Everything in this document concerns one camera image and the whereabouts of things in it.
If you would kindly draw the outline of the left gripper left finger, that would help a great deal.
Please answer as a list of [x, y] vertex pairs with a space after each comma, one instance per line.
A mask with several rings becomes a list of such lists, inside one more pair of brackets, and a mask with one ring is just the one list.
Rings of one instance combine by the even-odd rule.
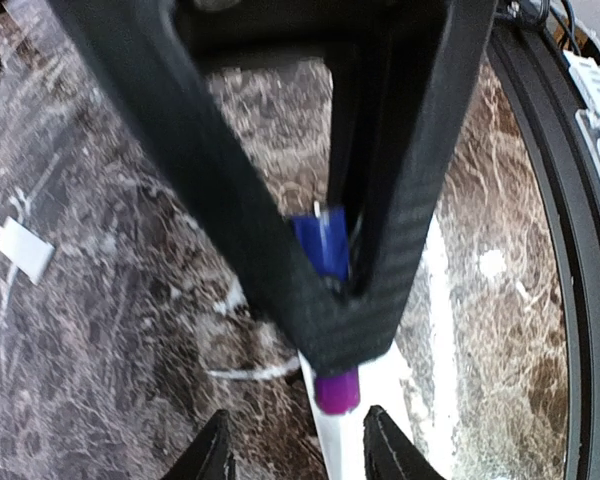
[[162, 479], [236, 479], [228, 411], [220, 409], [214, 413]]

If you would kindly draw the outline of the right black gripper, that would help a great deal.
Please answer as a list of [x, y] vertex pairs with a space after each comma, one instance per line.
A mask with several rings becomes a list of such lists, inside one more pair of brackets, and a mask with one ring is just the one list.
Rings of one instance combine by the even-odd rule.
[[177, 1], [172, 18], [193, 59], [230, 65], [383, 43], [440, 24], [449, 10], [448, 1], [239, 1], [219, 10]]

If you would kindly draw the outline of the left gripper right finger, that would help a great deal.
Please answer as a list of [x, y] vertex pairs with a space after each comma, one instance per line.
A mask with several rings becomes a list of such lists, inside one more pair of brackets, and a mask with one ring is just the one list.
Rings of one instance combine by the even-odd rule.
[[378, 405], [365, 416], [363, 446], [367, 479], [443, 480]]

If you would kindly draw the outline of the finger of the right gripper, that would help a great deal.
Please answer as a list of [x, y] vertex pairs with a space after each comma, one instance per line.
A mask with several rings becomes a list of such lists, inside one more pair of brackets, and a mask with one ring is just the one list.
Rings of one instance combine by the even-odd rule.
[[378, 2], [372, 29], [328, 65], [328, 198], [352, 243], [329, 360], [369, 360], [396, 334], [490, 35], [492, 1]]
[[[142, 148], [237, 275], [246, 298], [308, 359], [320, 278], [173, 27], [169, 1], [55, 1], [54, 14]], [[323, 369], [370, 357], [343, 303]]]

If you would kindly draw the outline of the white remote control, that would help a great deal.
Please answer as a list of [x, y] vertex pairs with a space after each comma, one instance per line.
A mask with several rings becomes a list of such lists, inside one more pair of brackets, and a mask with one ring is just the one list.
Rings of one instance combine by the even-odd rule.
[[369, 409], [382, 407], [410, 440], [411, 430], [399, 379], [402, 356], [395, 344], [382, 356], [358, 366], [360, 403], [352, 412], [330, 416], [316, 408], [309, 386], [310, 371], [299, 357], [316, 432], [329, 479], [367, 479], [364, 419]]

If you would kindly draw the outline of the purple blue battery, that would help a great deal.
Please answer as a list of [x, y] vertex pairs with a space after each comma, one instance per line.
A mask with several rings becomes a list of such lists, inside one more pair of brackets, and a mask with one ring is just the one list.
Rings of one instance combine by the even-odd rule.
[[346, 214], [342, 207], [323, 208], [318, 202], [310, 214], [291, 218], [294, 234], [317, 275], [321, 297], [311, 338], [319, 341], [306, 360], [309, 386], [316, 408], [330, 416], [348, 414], [360, 403], [359, 373], [356, 366], [333, 374], [323, 369], [328, 342], [342, 347], [344, 341], [336, 327], [336, 315], [343, 309], [342, 288], [349, 276], [349, 240]]

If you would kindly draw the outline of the white battery cover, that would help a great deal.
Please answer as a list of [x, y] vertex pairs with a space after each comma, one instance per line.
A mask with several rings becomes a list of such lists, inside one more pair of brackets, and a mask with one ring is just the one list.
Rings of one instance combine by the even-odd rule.
[[0, 252], [34, 285], [38, 285], [51, 261], [55, 247], [12, 217], [7, 217], [0, 225]]

